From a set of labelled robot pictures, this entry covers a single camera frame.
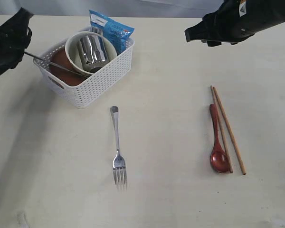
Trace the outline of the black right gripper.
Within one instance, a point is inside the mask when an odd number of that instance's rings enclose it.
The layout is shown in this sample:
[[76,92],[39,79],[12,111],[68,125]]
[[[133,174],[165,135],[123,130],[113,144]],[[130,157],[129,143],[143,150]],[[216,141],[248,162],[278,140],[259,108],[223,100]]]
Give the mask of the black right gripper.
[[225,0],[203,21],[184,31],[186,42],[201,40],[210,47],[234,45],[256,33],[285,23],[285,0]]

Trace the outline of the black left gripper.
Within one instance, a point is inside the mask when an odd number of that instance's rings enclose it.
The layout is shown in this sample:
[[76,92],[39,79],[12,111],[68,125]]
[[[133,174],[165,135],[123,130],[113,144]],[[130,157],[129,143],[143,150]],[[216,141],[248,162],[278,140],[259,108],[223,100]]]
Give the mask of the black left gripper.
[[22,61],[25,49],[28,48],[32,31],[29,20],[33,14],[25,8],[19,11],[0,26],[0,76],[14,69]]

